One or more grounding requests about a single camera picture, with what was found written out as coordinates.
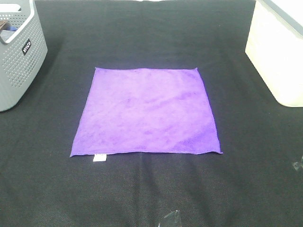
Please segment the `purple microfiber towel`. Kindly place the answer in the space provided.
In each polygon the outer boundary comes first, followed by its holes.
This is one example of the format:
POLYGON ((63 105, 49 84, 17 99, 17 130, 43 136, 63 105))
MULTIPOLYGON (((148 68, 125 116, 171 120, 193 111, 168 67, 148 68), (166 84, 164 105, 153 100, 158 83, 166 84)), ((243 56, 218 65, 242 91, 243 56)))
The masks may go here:
POLYGON ((71 156, 221 153, 198 69, 96 68, 71 156))

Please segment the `white towel care label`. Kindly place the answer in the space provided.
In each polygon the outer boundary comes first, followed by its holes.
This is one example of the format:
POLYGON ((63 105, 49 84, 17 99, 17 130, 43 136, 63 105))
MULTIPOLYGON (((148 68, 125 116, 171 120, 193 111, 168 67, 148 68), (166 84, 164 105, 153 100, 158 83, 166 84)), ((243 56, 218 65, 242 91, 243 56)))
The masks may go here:
POLYGON ((107 160, 106 154, 95 154, 93 157, 93 162, 104 162, 107 160))

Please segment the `white plastic storage box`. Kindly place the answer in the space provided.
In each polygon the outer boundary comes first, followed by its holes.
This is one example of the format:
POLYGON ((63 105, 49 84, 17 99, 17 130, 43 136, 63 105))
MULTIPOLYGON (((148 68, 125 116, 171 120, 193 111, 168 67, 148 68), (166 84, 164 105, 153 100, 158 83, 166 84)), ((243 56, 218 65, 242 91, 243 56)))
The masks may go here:
POLYGON ((303 105, 303 2, 258 0, 245 53, 277 102, 303 105))

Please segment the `grey perforated plastic basket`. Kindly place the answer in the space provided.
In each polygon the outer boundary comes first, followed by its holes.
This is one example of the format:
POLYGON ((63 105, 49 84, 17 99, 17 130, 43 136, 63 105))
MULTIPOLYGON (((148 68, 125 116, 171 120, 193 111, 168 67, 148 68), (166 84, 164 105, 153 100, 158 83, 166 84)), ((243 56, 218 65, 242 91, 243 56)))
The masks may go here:
POLYGON ((33 0, 2 0, 0 18, 17 28, 0 41, 0 110, 15 106, 39 72, 47 45, 33 0))

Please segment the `clear tape piece right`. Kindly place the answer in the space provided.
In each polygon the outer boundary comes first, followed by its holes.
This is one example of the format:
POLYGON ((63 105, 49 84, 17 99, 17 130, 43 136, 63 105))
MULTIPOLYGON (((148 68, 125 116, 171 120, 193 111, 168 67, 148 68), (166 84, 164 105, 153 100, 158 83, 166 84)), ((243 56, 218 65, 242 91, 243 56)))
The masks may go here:
POLYGON ((303 157, 301 158, 300 161, 293 162, 292 166, 295 171, 299 171, 299 170, 303 169, 303 157))

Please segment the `cloths inside grey basket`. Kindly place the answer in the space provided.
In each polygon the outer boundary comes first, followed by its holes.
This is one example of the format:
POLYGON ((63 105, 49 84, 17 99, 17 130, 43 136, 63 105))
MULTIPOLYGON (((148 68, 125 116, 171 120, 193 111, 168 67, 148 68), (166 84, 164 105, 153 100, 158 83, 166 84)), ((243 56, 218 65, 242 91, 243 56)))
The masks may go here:
POLYGON ((0 21, 0 37, 3 41, 8 40, 16 31, 17 28, 11 26, 8 21, 0 21))

